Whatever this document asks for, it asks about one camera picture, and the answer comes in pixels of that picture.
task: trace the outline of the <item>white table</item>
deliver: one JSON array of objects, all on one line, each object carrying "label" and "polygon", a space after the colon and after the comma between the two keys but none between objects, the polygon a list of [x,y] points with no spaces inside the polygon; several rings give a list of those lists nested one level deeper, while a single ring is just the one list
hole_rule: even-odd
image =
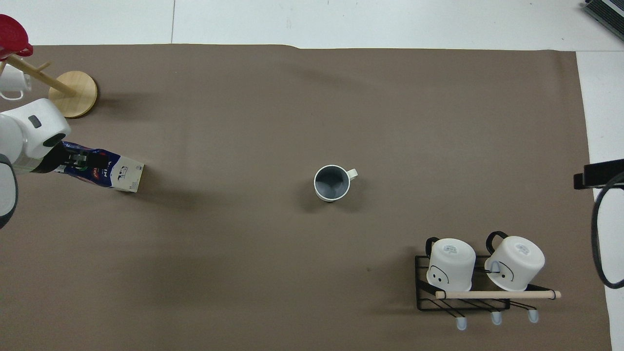
[{"label": "white table", "polygon": [[[624,42],[570,0],[3,0],[33,45],[286,44],[577,51],[591,162],[624,158]],[[623,192],[605,198],[605,273],[624,277]],[[624,289],[606,289],[614,350],[624,350]]]}]

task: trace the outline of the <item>wooden dowel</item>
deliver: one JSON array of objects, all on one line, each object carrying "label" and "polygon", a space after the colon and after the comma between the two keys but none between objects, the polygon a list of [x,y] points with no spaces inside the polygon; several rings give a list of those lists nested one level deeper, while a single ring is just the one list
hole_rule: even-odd
[{"label": "wooden dowel", "polygon": [[46,63],[42,64],[41,66],[37,67],[37,72],[41,72],[44,69],[46,69],[47,66],[50,66],[52,64],[52,62],[47,61]]},{"label": "wooden dowel", "polygon": [[76,91],[73,90],[72,88],[68,87],[67,85],[59,82],[58,80],[48,76],[47,74],[43,73],[43,72],[39,72],[37,70],[37,67],[24,62],[23,60],[20,60],[19,58],[17,58],[15,55],[9,55],[9,57],[6,58],[6,62],[8,62],[10,65],[12,65],[13,67],[17,68],[18,70],[28,74],[29,76],[38,79],[40,81],[42,81],[44,84],[53,87],[54,89],[62,92],[65,95],[68,96],[74,96],[76,95]]},{"label": "wooden dowel", "polygon": [[437,299],[559,299],[561,292],[545,291],[437,291]]}]

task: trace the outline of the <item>white mug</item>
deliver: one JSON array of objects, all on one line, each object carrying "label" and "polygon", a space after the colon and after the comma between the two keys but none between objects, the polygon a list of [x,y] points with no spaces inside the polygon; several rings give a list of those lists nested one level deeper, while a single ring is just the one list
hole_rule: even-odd
[{"label": "white mug", "polygon": [[445,291],[468,291],[477,255],[459,239],[430,237],[425,245],[429,257],[427,281]]},{"label": "white mug", "polygon": [[[31,77],[7,64],[0,74],[0,96],[7,100],[20,100],[24,92],[31,91]],[[6,97],[2,92],[19,91],[19,97]]]},{"label": "white mug", "polygon": [[[494,250],[492,240],[503,238]],[[485,260],[487,276],[501,289],[524,291],[545,263],[544,253],[531,241],[503,232],[493,232],[485,241],[490,257]]]},{"label": "white mug", "polygon": [[326,165],[314,175],[314,191],[325,202],[334,202],[347,194],[351,181],[358,176],[355,169],[346,171],[334,164]]}]

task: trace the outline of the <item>red mug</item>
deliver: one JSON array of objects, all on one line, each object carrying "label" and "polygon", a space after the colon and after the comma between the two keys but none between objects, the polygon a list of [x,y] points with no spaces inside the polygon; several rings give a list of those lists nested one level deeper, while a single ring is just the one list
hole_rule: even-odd
[{"label": "red mug", "polygon": [[32,45],[28,44],[28,34],[15,19],[0,14],[0,61],[9,55],[32,55]]}]

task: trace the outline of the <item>round wooden base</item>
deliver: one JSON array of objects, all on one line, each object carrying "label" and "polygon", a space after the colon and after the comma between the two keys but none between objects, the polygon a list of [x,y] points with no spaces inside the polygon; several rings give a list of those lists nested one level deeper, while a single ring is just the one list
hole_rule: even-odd
[{"label": "round wooden base", "polygon": [[74,96],[50,88],[48,98],[56,105],[66,118],[76,118],[84,115],[95,104],[97,86],[93,78],[85,72],[71,71],[61,74],[58,81],[76,91]]}]

